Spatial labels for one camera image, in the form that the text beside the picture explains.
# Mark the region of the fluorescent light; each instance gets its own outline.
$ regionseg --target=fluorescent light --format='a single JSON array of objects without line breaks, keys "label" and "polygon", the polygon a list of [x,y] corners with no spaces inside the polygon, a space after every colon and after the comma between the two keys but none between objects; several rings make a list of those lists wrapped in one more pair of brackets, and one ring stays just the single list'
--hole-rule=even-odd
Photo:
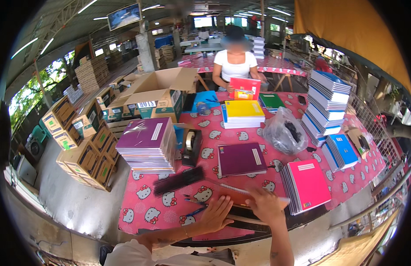
[{"label": "fluorescent light", "polygon": [[261,13],[258,12],[254,12],[254,11],[247,11],[248,13],[252,13],[252,14],[257,14],[257,15],[261,15]]},{"label": "fluorescent light", "polygon": [[281,21],[288,22],[287,20],[283,20],[282,18],[277,18],[277,17],[272,17],[272,18],[274,18],[274,19],[276,19],[276,20],[281,20]]},{"label": "fluorescent light", "polygon": [[288,16],[291,16],[291,14],[289,14],[289,13],[287,13],[287,12],[284,12],[284,11],[281,11],[281,10],[278,10],[278,9],[274,9],[274,8],[271,8],[271,7],[268,7],[268,9],[271,9],[271,10],[273,10],[273,11],[276,11],[276,12],[283,13],[283,14],[286,14],[286,15],[288,15]]},{"label": "fluorescent light", "polygon": [[142,9],[142,11],[145,11],[145,10],[148,10],[148,9],[151,9],[151,8],[156,8],[156,7],[159,7],[159,6],[160,6],[160,5],[150,6],[150,7],[147,7],[147,8]]},{"label": "fluorescent light", "polygon": [[47,47],[49,47],[49,45],[52,43],[52,41],[54,40],[54,38],[51,38],[50,41],[46,44],[46,46],[43,48],[43,50],[41,51],[41,55],[44,53],[44,51],[47,49]]},{"label": "fluorescent light", "polygon": [[30,41],[29,43],[25,44],[24,46],[22,46],[22,48],[20,48],[10,59],[12,59],[13,57],[15,57],[15,55],[17,55],[20,51],[22,51],[24,48],[26,48],[28,45],[32,44],[34,41],[38,40],[38,38],[35,38],[34,40]]},{"label": "fluorescent light", "polygon": [[95,3],[97,0],[93,0],[90,3],[88,3],[85,7],[81,8],[80,11],[78,11],[78,13],[83,12],[86,8],[90,7],[93,3]]}]

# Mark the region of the woman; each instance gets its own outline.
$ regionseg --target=woman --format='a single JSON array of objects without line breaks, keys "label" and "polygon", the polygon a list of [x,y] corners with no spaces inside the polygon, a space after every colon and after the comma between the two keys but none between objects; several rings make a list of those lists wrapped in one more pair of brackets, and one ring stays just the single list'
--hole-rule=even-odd
[{"label": "woman", "polygon": [[220,51],[214,57],[213,81],[219,85],[219,92],[233,92],[229,85],[231,77],[248,78],[264,82],[264,77],[257,72],[257,60],[253,53],[249,52],[251,42],[244,37],[241,27],[231,26],[221,45],[226,50]]}]

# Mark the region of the hand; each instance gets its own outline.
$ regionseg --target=hand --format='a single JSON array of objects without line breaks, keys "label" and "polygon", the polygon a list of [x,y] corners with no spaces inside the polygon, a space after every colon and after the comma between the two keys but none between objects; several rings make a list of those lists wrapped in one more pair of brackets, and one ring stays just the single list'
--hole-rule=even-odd
[{"label": "hand", "polygon": [[223,227],[234,222],[231,219],[226,219],[233,204],[234,201],[230,200],[230,196],[221,196],[219,200],[211,199],[201,220],[192,225],[196,224],[201,229],[202,234],[223,229]]},{"label": "hand", "polygon": [[247,190],[254,199],[246,199],[245,203],[251,207],[254,215],[271,227],[280,224],[281,220],[285,224],[284,210],[281,209],[277,195],[263,188]]}]

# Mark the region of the tarp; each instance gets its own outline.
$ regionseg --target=tarp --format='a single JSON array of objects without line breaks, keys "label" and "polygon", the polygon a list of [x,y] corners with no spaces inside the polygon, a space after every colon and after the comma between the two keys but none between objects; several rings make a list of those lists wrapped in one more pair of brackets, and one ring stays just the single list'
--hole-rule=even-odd
[{"label": "tarp", "polygon": [[381,69],[383,76],[387,73],[397,80],[411,95],[411,81],[399,48],[367,0],[295,0],[294,13],[294,34],[309,34],[356,53]]}]

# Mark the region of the stack of notebooks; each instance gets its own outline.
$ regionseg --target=stack of notebooks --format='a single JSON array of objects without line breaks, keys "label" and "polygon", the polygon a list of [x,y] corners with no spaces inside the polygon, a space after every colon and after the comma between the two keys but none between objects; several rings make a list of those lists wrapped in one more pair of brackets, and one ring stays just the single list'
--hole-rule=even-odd
[{"label": "stack of notebooks", "polygon": [[324,174],[316,159],[289,162],[281,178],[288,198],[290,214],[298,215],[331,200]]},{"label": "stack of notebooks", "polygon": [[283,103],[281,98],[279,98],[279,96],[275,93],[260,93],[259,101],[262,104],[262,106],[265,107],[269,112],[276,112],[278,108],[285,107],[285,104]]},{"label": "stack of notebooks", "polygon": [[260,127],[265,121],[265,114],[255,100],[224,101],[222,116],[225,129]]},{"label": "stack of notebooks", "polygon": [[217,147],[222,177],[265,174],[267,165],[257,142]]},{"label": "stack of notebooks", "polygon": [[354,166],[358,157],[346,135],[331,135],[322,146],[322,152],[330,165],[331,172],[337,172]]},{"label": "stack of notebooks", "polygon": [[324,136],[337,134],[344,122],[351,86],[331,73],[316,71],[309,78],[309,105],[302,125],[311,142],[321,147]]},{"label": "stack of notebooks", "polygon": [[131,121],[116,150],[136,173],[174,174],[176,133],[171,118]]}]

